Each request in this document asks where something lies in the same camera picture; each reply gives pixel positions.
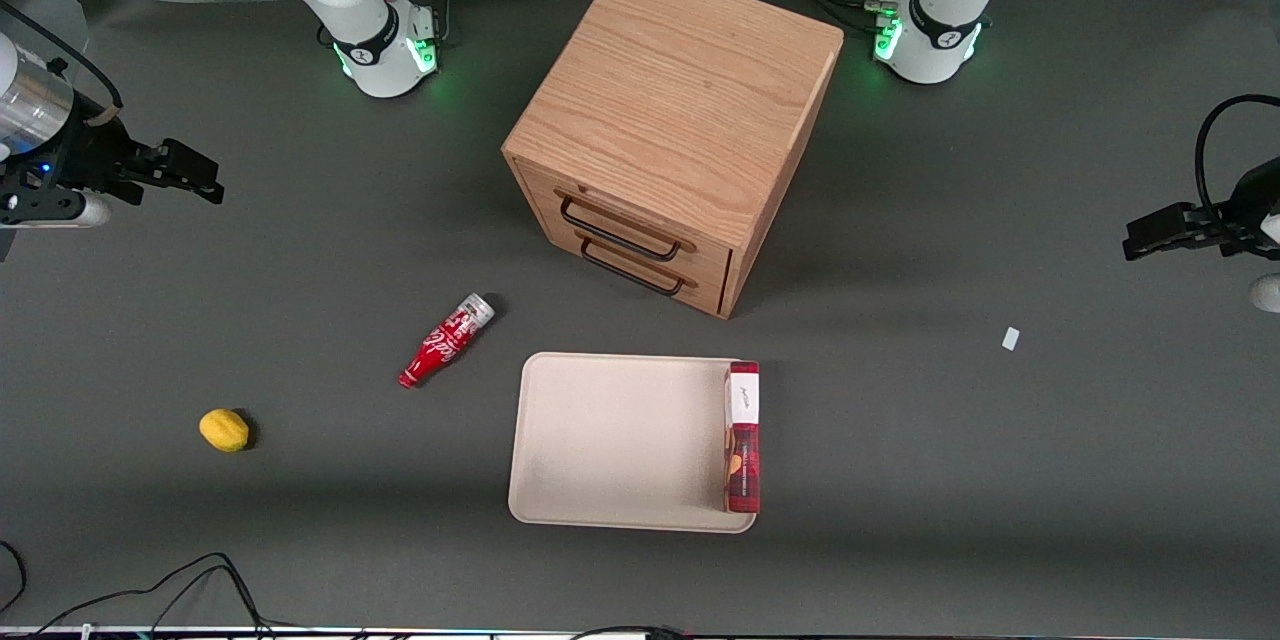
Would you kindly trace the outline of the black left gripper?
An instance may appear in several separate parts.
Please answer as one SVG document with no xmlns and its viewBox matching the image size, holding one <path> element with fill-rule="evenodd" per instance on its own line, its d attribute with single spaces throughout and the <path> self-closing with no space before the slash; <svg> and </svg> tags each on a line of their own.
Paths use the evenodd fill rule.
<svg viewBox="0 0 1280 640">
<path fill-rule="evenodd" d="M 1166 251 L 1198 251 L 1217 247 L 1222 257 L 1253 253 L 1263 260 L 1279 259 L 1277 239 L 1263 230 L 1263 221 L 1277 211 L 1279 157 L 1245 172 L 1226 201 L 1207 204 L 1217 221 L 1210 221 L 1203 207 L 1190 202 L 1169 204 L 1126 225 L 1123 252 L 1126 261 Z"/>
</svg>

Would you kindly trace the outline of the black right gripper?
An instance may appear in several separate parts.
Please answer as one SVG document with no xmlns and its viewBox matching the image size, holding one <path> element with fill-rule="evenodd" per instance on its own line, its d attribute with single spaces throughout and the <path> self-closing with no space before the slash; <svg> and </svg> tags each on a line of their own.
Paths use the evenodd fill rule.
<svg viewBox="0 0 1280 640">
<path fill-rule="evenodd" d="M 131 140 L 118 120 L 90 128 L 73 115 L 50 140 L 6 138 L 3 151 L 3 227 L 101 227 L 111 218 L 110 198 L 137 206 L 146 186 L 224 202 L 218 163 L 163 140 L 154 166 L 154 148 Z"/>
</svg>

